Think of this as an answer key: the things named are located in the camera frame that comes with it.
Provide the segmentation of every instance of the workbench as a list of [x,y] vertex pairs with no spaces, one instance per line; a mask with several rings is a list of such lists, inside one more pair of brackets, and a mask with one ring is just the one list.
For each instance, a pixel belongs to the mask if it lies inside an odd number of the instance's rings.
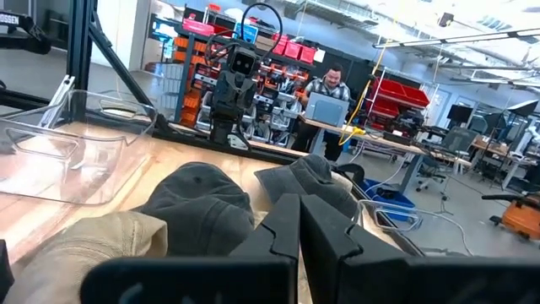
[[[345,137],[347,138],[349,135],[353,134],[354,128],[349,126],[343,126],[342,128],[337,128],[328,124],[325,124],[323,122],[316,122],[311,119],[307,119],[303,116],[299,116],[302,122],[307,123],[311,126],[319,127],[319,131],[317,132],[317,135],[315,136],[313,143],[311,144],[310,152],[318,151],[322,147],[322,142],[324,139],[324,132],[330,132],[334,134],[341,134],[344,133]],[[418,175],[419,167],[422,164],[422,159],[427,155],[427,152],[420,149],[417,146],[414,145],[405,145],[405,144],[399,144],[392,142],[390,140],[386,140],[382,137],[371,137],[368,134],[354,134],[353,138],[358,140],[364,140],[366,142],[370,142],[372,144],[376,144],[378,146],[387,147],[394,149],[395,151],[400,151],[406,154],[414,155],[413,160],[411,161],[410,165],[408,166],[407,172],[405,173],[405,177],[402,179],[401,184],[398,187],[398,190],[400,193],[407,193],[407,191],[412,187],[412,184],[414,182],[414,179]],[[463,160],[461,158],[457,157],[450,157],[449,155],[443,155],[438,153],[431,153],[431,156],[446,160],[454,163],[454,173],[457,174],[459,172],[459,166],[465,166],[470,167],[471,163],[467,160]]]
[[477,140],[472,143],[472,146],[477,149],[477,152],[471,161],[473,167],[476,166],[476,164],[480,161],[483,153],[486,151],[486,148],[488,148],[487,151],[489,153],[499,156],[499,159],[497,161],[503,162],[503,166],[501,169],[506,171],[506,177],[501,183],[501,187],[503,190],[506,190],[506,188],[510,184],[510,181],[512,180],[512,177],[516,175],[517,169],[520,166],[535,166],[537,164],[535,160],[531,160],[528,158],[520,159],[511,156],[508,152],[508,146],[502,146],[499,144],[496,146],[490,144],[488,147],[488,143],[484,142],[480,138],[477,138]]

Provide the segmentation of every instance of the yellow cable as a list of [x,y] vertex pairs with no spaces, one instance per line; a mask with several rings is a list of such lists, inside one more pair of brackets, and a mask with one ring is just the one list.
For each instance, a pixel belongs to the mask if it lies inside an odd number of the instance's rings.
[[[397,23],[397,16],[398,16],[398,13],[399,13],[400,9],[397,10],[396,12],[396,16],[394,16],[394,20],[392,21],[392,24],[395,26],[396,23]],[[382,47],[382,50],[381,50],[381,54],[379,55],[379,59],[377,60],[377,64],[373,67],[373,70],[371,71],[371,74],[372,75],[375,75],[375,72],[377,71],[377,69],[379,68],[379,66],[381,65],[381,62],[382,62],[382,56],[384,55],[385,51],[386,51],[386,46],[392,42],[392,39],[388,39],[386,42],[385,42],[385,45]],[[359,100],[358,100],[358,105],[356,106],[356,109],[354,109],[354,112],[353,112],[353,115],[351,115],[351,117],[348,119],[348,122],[347,122],[347,126],[345,126],[345,128],[342,130],[341,132],[341,138],[339,139],[339,145],[344,145],[345,143],[347,143],[347,141],[349,139],[351,139],[354,135],[358,134],[358,133],[361,133],[360,135],[364,135],[365,134],[365,131],[362,130],[361,128],[357,128],[357,127],[354,127],[353,128],[353,132],[351,132],[351,134],[348,136],[347,139],[343,140],[343,138],[345,137],[345,133],[346,133],[346,130],[348,129],[348,127],[350,127],[351,125],[351,122],[353,121],[354,117],[356,117],[356,114],[358,113],[358,110],[360,109],[360,107],[362,106],[362,103],[364,101],[364,98],[365,98],[365,95],[368,93],[368,88],[370,87],[371,85],[371,79],[368,80],[368,83],[365,84],[365,87],[364,87],[364,91],[362,92],[362,95],[360,96]]]

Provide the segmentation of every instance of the office chair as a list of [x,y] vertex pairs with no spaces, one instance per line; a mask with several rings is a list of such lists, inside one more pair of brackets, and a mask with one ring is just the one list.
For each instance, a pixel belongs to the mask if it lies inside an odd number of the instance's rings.
[[449,161],[438,160],[432,153],[442,154],[451,158],[461,158],[464,155],[468,155],[467,151],[477,136],[478,132],[473,130],[454,127],[440,144],[425,143],[424,148],[429,153],[424,157],[422,165],[418,170],[419,186],[416,188],[416,191],[421,192],[427,189],[431,183],[435,182],[435,185],[440,190],[440,194],[443,196],[442,199],[444,201],[448,200],[448,195],[446,195],[442,185],[444,185],[448,177],[447,174],[453,172],[453,168],[449,166]]

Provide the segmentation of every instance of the laptop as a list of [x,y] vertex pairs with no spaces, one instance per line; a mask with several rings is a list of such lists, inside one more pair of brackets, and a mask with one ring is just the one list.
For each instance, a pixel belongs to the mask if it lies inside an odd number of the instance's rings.
[[348,111],[348,101],[318,93],[311,93],[305,118],[341,128]]

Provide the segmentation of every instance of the fluorescent light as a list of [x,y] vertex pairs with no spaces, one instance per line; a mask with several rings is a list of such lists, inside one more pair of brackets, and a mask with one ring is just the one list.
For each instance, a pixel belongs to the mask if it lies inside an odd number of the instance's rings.
[[480,84],[513,84],[521,86],[530,86],[535,88],[540,88],[540,83],[528,83],[523,81],[512,81],[512,80],[503,80],[503,79],[469,79],[472,82]]
[[482,84],[508,84],[508,80],[503,79],[470,79],[473,82]]
[[392,42],[392,43],[388,43],[388,44],[379,44],[379,45],[373,45],[374,48],[383,48],[383,47],[396,47],[396,46],[401,46],[401,43],[399,42]]
[[486,40],[494,40],[494,39],[504,39],[508,38],[508,34],[488,34],[488,35],[481,35],[481,36],[468,36],[468,37],[457,37],[457,38],[450,38],[445,39],[448,43],[458,43],[458,42],[474,42],[474,41],[486,41]]
[[527,100],[527,101],[523,101],[522,103],[519,103],[515,106],[511,106],[509,107],[507,110],[515,110],[515,109],[519,109],[521,108],[522,106],[528,106],[530,105],[531,103],[535,103],[535,102],[538,102],[538,100]]
[[522,85],[522,86],[531,86],[531,87],[535,87],[535,88],[540,88],[540,83],[528,83],[528,82],[515,82],[515,81],[511,81],[512,84],[514,85]]
[[[425,41],[407,41],[401,43],[390,43],[386,47],[398,47],[398,46],[430,46],[437,44],[446,44],[446,43],[458,43],[458,42],[474,42],[474,41],[490,41],[497,39],[506,39],[506,38],[516,38],[516,37],[526,37],[532,35],[540,35],[540,29],[530,29],[530,30],[509,30],[505,32],[498,32],[492,34],[482,34],[482,35],[469,35],[464,37],[450,37],[450,38],[439,38],[439,39],[429,39]],[[374,48],[383,48],[384,44],[373,45]]]
[[540,29],[534,29],[534,30],[518,30],[516,32],[516,35],[518,36],[532,36],[532,35],[540,35]]
[[404,46],[430,46],[434,44],[440,44],[439,40],[433,41],[412,41],[412,42],[403,42]]

